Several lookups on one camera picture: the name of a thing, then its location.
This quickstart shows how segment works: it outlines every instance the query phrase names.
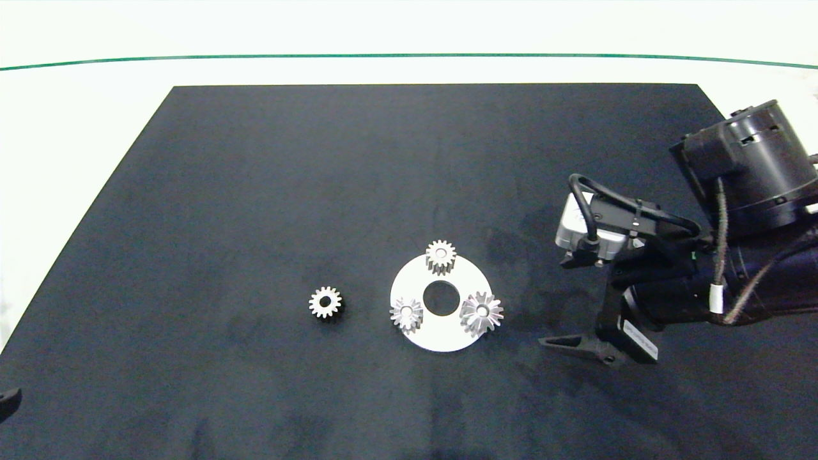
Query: center hole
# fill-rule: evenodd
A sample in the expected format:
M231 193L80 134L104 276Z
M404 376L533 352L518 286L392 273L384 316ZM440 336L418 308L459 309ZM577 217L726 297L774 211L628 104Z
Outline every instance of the center hole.
M436 281L423 291L423 303L426 308L438 316L447 316L454 313L460 306L460 294L454 286L447 282Z

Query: green line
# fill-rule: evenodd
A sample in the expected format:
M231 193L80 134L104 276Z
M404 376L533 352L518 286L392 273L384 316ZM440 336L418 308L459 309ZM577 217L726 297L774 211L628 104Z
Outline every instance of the green line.
M608 54L593 52L408 52L408 53L364 53L364 54L204 54L192 56L140 56L109 57L106 59L86 59L82 61L48 62L45 64L12 65L0 67L4 70L38 69L60 65L101 64L103 62L133 61L180 61L183 59L282 59L282 58L338 58L338 57L619 57L631 59L672 59L677 61L727 62L731 64L773 65L776 67L795 67L799 69L818 70L818 65L798 64L794 62L751 61L748 59L730 59L726 57L704 56L670 56L662 54Z

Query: black cable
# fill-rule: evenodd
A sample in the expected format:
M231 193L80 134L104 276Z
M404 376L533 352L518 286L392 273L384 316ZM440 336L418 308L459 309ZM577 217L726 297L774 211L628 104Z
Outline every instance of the black cable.
M750 295L756 290L758 283L761 282L771 268L775 267L775 265L782 260L814 247L818 247L818 228L815 227L807 230L792 244L785 247L783 250L779 251L777 254L767 260L766 264L764 264L764 266L762 266L761 269L759 269L756 274L750 278L750 281L748 281L747 284L745 284L741 289L733 309L724 317L724 322L726 324L735 323L741 312L744 310L744 306L750 300Z
M600 238L596 234L596 219L594 219L594 213L591 212L591 205L588 204L585 200L585 196L582 194L582 189L579 186L580 178L583 178L580 174L571 174L568 177L568 185L571 188L574 200L576 200L579 205L582 218L585 219L585 226L588 229L588 241L597 241Z
M607 196L612 201L615 201L620 206L622 206L625 209L628 209L630 211L636 212L637 209L640 208L639 204L637 204L634 200L631 200L630 198L626 198L625 196L619 195L617 192L614 192L613 190L607 188L606 186L604 186L604 185L602 185L600 183L597 183L597 182L595 182L595 181L593 181L593 180L591 180L591 179L589 179L589 178L587 178L585 176L582 176L581 174L571 174L571 176L569 177L569 184L572 184L572 183L576 183L577 185L583 185L583 186L585 186L587 188L590 188L593 192L597 192L597 193L599 193L601 195ZM574 186L572 185L571 186L571 192L573 192L573 191L574 191ZM591 207L588 206L588 213L590 213L590 212L591 212ZM694 222L694 221L692 221L690 219L685 219L683 217L679 217L677 215L669 214L669 213L666 213L666 212L661 211L661 210L655 210L653 208L641 207L641 213L642 213L642 215L644 215L646 217L650 217L650 218L655 219L655 220L661 220L661 221L664 221L664 222L667 222L667 223L672 223L672 224L677 225L679 227L682 227L682 228L684 228L686 230L689 230L690 235L692 237L697 237L702 232L702 228L696 222ZM585 218L586 221L587 221L587 218L585 217L584 212L582 213L582 217Z
M718 203L718 229L716 231L716 268L713 272L713 284L721 286L724 269L727 265L727 197L724 183L716 179L716 202Z

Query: spur gear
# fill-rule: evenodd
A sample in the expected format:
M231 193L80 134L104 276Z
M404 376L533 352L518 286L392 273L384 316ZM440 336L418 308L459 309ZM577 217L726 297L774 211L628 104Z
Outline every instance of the spur gear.
M472 336L481 336L487 329L494 330L503 319L499 299L487 292L469 295L461 306L461 325Z
M436 275L445 275L455 266L455 246L444 240L432 241L426 248L426 265Z
M316 289L309 301L309 309L322 321L330 321L337 318L344 311L344 303L341 294L334 287L322 287Z
M423 322L423 308L415 299L409 302L404 302L403 298L398 299L389 312L392 314L389 319L394 321L395 326L401 331L412 332Z

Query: white ring plate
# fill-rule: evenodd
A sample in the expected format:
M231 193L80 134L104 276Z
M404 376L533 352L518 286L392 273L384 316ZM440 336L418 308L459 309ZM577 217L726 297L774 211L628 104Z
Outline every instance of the white ring plate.
M460 296L457 309L446 316L438 316L426 308L423 293L433 282L442 281L452 285ZM488 279L469 260L458 255L450 273L436 275L426 265L426 255L419 255L401 268L392 283L390 305L398 299L415 299L423 308L423 322L416 330L404 331L403 335L415 345L430 351L449 352L462 350L473 344L480 336L472 337L461 326L460 311L463 302L476 292L492 294Z

